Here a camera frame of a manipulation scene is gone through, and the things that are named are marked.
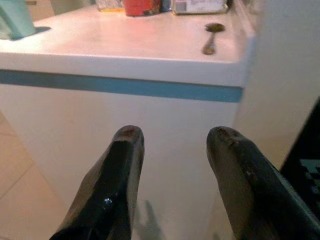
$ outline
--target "blue stripe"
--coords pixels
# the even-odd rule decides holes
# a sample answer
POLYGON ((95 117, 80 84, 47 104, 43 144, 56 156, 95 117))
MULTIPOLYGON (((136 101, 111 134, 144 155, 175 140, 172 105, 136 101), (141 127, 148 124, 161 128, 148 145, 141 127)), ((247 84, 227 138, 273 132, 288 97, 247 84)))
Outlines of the blue stripe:
POLYGON ((242 96, 239 87, 7 70, 0 71, 0 84, 225 103, 238 103, 242 96))

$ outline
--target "checkered pattern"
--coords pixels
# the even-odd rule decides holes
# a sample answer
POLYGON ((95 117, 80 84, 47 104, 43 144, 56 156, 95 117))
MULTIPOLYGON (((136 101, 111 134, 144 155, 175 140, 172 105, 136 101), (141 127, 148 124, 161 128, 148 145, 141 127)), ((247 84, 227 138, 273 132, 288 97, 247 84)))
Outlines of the checkered pattern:
POLYGON ((300 163, 309 183, 310 191, 320 209, 320 159, 301 159, 300 163))

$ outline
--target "black object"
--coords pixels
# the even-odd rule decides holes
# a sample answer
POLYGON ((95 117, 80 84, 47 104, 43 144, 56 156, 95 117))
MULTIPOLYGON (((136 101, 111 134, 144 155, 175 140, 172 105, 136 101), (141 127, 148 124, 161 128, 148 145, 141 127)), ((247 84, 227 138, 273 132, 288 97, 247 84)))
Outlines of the black object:
POLYGON ((237 240, 320 239, 317 218, 252 141, 216 127, 207 155, 237 240))
POLYGON ((121 128, 50 240, 130 240, 144 151, 141 129, 121 128))
POLYGON ((320 220, 320 98, 280 172, 320 220))

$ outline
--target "white kitchen counter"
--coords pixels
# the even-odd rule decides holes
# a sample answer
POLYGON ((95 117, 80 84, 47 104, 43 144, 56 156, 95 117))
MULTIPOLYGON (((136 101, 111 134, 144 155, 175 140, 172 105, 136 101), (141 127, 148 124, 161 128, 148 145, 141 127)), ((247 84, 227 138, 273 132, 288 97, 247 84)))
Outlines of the white kitchen counter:
POLYGON ((254 34, 235 5, 222 15, 136 18, 85 7, 34 23, 49 30, 0 40, 0 69, 242 87, 254 34), (216 35, 217 53, 204 55, 211 22, 226 31, 216 35))
POLYGON ((50 30, 0 40, 0 109, 66 206, 113 134, 136 125, 145 157, 132 240, 223 239, 208 227, 218 185, 206 138, 233 125, 255 39, 234 6, 226 15, 141 18, 92 6, 35 23, 50 30), (210 22, 226 31, 207 56, 210 22))

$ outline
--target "countertop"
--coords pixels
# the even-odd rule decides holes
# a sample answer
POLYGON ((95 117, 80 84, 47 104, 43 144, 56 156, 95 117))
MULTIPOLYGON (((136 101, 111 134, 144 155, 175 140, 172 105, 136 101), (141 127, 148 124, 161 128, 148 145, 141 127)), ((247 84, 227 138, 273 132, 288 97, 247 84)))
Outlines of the countertop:
POLYGON ((235 15, 127 17, 93 5, 36 21, 32 36, 0 40, 0 69, 241 87, 246 54, 235 15), (204 55, 211 22, 226 31, 216 34, 217 53, 204 55))

